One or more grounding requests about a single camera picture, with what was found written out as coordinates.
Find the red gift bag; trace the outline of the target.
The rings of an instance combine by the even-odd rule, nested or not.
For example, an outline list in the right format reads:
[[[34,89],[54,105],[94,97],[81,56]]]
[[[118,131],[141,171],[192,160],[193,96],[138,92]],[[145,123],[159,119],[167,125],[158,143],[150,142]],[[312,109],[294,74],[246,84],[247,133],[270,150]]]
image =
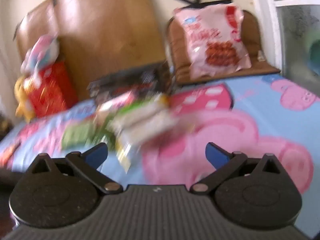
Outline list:
[[[66,111],[78,103],[78,96],[63,61],[39,71],[39,79],[30,76],[23,88],[38,118]]]

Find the pink snack bag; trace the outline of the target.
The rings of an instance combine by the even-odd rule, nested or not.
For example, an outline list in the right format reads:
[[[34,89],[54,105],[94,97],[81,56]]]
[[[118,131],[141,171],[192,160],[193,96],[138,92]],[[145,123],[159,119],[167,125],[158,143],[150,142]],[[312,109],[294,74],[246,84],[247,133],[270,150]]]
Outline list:
[[[243,11],[234,3],[175,12],[184,31],[192,80],[251,68],[241,39],[243,19]]]

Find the cartoon pig bed sheet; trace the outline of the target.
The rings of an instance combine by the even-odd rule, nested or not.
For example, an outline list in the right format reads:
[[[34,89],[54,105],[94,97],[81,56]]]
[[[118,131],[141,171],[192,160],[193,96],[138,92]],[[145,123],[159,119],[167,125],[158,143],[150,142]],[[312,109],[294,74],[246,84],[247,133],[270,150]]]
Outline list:
[[[2,210],[7,239],[319,239],[319,98],[279,75],[187,87],[170,97],[178,124],[142,146],[125,172],[115,151],[98,171],[123,187],[103,194],[65,157],[70,124],[93,120],[86,100],[16,127],[21,143],[5,175],[14,188]],[[247,163],[210,194],[190,187],[216,169],[209,142]]]

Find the pink blue plush toy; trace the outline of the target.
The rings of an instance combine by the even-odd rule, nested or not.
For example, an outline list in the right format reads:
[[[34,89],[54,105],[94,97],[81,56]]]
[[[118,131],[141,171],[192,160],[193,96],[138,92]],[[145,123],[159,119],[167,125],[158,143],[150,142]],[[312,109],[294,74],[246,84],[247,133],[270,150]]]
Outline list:
[[[30,76],[38,74],[43,68],[53,64],[60,53],[57,36],[42,35],[35,45],[29,49],[21,64],[21,73]]]

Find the brown chair cushion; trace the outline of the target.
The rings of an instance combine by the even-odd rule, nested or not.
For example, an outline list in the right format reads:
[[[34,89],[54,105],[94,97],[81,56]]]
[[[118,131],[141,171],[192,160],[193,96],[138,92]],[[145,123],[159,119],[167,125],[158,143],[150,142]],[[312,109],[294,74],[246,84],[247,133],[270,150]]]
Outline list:
[[[169,46],[169,59],[174,67],[174,77],[177,85],[186,86],[195,83],[205,83],[214,80],[232,77],[244,77],[266,74],[278,74],[280,70],[270,65],[266,59],[258,60],[258,54],[263,51],[261,46],[259,24],[256,17],[249,11],[244,11],[241,38],[249,53],[251,68],[242,69],[232,74],[218,74],[214,77],[203,76],[198,79],[190,78],[190,61],[187,56],[185,37],[182,27],[171,18],[166,29],[166,38]]]

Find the green seaweed snack packet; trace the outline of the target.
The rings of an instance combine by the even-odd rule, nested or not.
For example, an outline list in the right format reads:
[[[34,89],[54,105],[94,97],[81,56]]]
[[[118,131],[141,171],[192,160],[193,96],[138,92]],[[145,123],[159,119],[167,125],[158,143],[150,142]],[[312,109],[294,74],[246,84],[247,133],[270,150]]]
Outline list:
[[[94,120],[70,124],[66,127],[61,139],[63,150],[78,146],[95,146],[105,143],[110,151],[115,149],[116,136],[108,127],[108,120],[98,124]]]

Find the yellow duck plush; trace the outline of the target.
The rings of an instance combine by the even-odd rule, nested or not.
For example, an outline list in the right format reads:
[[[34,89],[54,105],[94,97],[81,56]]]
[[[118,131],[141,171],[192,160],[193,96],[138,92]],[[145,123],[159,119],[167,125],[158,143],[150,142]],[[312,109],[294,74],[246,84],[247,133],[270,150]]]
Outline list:
[[[24,80],[25,77],[21,76],[14,85],[14,94],[18,103],[15,115],[19,118],[24,118],[26,123],[30,123],[35,118],[35,112],[23,88]]]

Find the white green snack packet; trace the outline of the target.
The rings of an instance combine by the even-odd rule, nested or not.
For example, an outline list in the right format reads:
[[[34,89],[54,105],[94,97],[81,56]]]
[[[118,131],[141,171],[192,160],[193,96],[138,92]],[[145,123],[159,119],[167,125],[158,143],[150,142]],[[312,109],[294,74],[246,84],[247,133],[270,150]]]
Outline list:
[[[109,137],[121,167],[128,172],[140,148],[172,130],[178,118],[170,110],[167,94],[139,98],[131,90],[100,104],[94,122],[104,138]]]

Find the black cardboard storage box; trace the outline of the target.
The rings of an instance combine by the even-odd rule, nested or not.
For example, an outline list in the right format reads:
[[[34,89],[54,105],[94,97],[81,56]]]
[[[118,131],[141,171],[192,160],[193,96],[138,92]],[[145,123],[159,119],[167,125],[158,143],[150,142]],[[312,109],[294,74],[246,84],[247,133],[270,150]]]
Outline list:
[[[89,83],[87,90],[90,97],[95,98],[103,92],[112,96],[128,90],[140,92],[169,92],[171,90],[172,74],[167,61],[146,64],[120,70],[105,75]]]

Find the wooden headboard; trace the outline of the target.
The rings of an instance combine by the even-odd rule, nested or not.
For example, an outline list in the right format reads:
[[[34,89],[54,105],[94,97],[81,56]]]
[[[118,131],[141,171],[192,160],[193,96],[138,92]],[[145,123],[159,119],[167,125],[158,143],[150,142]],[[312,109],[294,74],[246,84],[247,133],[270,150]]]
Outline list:
[[[88,98],[91,81],[165,60],[151,0],[45,0],[17,28],[20,56],[44,34],[58,36],[81,100]]]

